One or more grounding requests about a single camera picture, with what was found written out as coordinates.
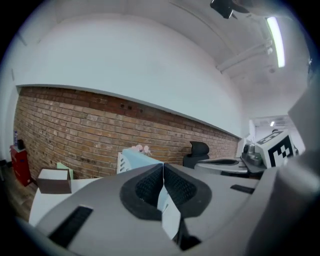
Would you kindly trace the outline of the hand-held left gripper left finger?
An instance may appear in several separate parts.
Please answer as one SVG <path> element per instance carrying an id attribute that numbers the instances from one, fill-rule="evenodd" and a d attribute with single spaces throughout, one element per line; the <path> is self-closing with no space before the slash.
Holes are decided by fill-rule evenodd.
<path id="1" fill-rule="evenodd" d="M 97 179 L 51 209 L 36 229 L 69 251 L 177 251 L 162 228 L 163 165 Z"/>

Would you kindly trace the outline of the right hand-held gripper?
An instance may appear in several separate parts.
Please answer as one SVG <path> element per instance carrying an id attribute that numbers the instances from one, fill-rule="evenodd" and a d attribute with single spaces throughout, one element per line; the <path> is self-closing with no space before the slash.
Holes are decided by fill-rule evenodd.
<path id="1" fill-rule="evenodd" d="M 245 175 L 262 173 L 267 169 L 282 166 L 295 155 L 295 148 L 288 130 L 276 130 L 253 144 L 246 144 L 237 159 L 206 159 L 200 160 L 194 167 L 196 171 L 210 174 Z"/>

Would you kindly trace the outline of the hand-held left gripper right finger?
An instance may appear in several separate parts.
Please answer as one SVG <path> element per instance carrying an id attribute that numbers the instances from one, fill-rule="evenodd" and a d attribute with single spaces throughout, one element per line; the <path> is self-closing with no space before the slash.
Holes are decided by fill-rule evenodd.
<path id="1" fill-rule="evenodd" d="M 238 214 L 258 183 L 165 163 L 163 231 L 182 250 L 204 242 Z"/>

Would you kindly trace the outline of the light blue tube package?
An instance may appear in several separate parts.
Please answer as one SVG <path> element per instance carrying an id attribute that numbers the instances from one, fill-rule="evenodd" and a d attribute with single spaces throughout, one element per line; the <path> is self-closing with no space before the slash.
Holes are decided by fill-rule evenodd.
<path id="1" fill-rule="evenodd" d="M 123 149 L 120 153 L 123 153 L 129 160 L 131 170 L 148 165 L 163 164 L 163 162 L 159 160 L 156 160 L 152 157 L 141 154 L 129 148 Z M 162 189 L 159 192 L 159 196 L 157 199 L 157 209 L 162 213 L 161 226 L 168 237 L 173 241 L 174 237 L 178 234 L 181 213 L 174 204 L 167 189 L 165 188 L 165 185 L 162 186 Z"/>

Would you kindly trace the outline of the brown and white cardboard box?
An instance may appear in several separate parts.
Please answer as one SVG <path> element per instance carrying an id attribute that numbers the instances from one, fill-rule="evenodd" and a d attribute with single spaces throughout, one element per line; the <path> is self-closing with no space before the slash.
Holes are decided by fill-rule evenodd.
<path id="1" fill-rule="evenodd" d="M 71 177 L 68 169 L 43 168 L 37 179 L 42 194 L 64 195 L 72 193 Z"/>

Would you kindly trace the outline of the black office chair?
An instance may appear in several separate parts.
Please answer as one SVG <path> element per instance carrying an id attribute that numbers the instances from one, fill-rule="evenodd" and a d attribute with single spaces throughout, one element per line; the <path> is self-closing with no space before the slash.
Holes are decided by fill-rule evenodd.
<path id="1" fill-rule="evenodd" d="M 209 146 L 200 141 L 190 141 L 191 153 L 183 156 L 182 166 L 193 169 L 197 162 L 208 160 L 209 157 Z"/>

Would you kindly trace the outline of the light green folder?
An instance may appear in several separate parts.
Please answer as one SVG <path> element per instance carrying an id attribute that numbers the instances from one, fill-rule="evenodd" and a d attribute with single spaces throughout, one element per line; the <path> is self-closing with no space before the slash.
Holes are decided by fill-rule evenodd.
<path id="1" fill-rule="evenodd" d="M 57 169 L 61 169 L 61 170 L 62 170 L 62 169 L 64 169 L 64 170 L 68 169 L 69 175 L 70 175 L 70 179 L 71 179 L 71 180 L 74 179 L 74 170 L 73 170 L 73 169 L 69 168 L 68 166 L 64 165 L 64 164 L 61 163 L 61 162 L 58 162 L 58 163 L 56 164 L 56 168 L 57 168 Z"/>

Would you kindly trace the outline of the white table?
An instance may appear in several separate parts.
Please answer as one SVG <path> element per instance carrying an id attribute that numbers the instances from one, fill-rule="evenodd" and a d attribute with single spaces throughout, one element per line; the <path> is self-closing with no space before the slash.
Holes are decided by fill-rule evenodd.
<path id="1" fill-rule="evenodd" d="M 39 221 L 55 206 L 76 193 L 78 190 L 99 179 L 100 177 L 89 179 L 73 179 L 71 180 L 71 193 L 68 194 L 45 194 L 41 193 L 40 189 L 38 188 L 33 198 L 28 223 L 35 227 Z"/>

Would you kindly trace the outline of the red cabinet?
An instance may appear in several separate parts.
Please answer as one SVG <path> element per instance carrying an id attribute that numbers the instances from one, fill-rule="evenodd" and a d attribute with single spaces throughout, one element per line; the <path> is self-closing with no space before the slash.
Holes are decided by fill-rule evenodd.
<path id="1" fill-rule="evenodd" d="M 28 154 L 25 149 L 18 149 L 16 146 L 10 146 L 11 162 L 14 174 L 17 180 L 24 186 L 32 182 L 30 173 Z"/>

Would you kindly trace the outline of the white ceiling conduit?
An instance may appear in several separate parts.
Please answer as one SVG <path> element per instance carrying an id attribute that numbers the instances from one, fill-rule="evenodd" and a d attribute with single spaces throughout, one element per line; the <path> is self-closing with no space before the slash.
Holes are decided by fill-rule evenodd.
<path id="1" fill-rule="evenodd" d="M 265 54 L 270 55 L 273 52 L 272 45 L 273 45 L 273 40 L 269 39 L 269 40 L 265 41 L 264 43 L 253 46 L 253 47 L 239 53 L 238 55 L 226 60 L 225 62 L 217 65 L 216 69 L 218 71 L 220 71 L 221 73 L 223 73 L 227 69 L 229 69 L 237 64 L 240 64 L 241 62 L 247 61 L 251 58 L 265 55 Z"/>

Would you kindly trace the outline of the ceiling tube light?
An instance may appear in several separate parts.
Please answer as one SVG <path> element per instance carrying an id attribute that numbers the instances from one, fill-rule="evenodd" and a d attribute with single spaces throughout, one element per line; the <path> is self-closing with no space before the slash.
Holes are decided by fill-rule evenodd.
<path id="1" fill-rule="evenodd" d="M 283 68 L 286 64 L 285 51 L 284 51 L 283 38 L 282 38 L 282 34 L 281 34 L 281 30 L 280 30 L 277 18 L 276 17 L 268 17 L 266 19 L 266 22 L 268 24 L 270 33 L 273 38 L 274 47 L 275 47 L 276 56 L 277 56 L 278 67 Z"/>

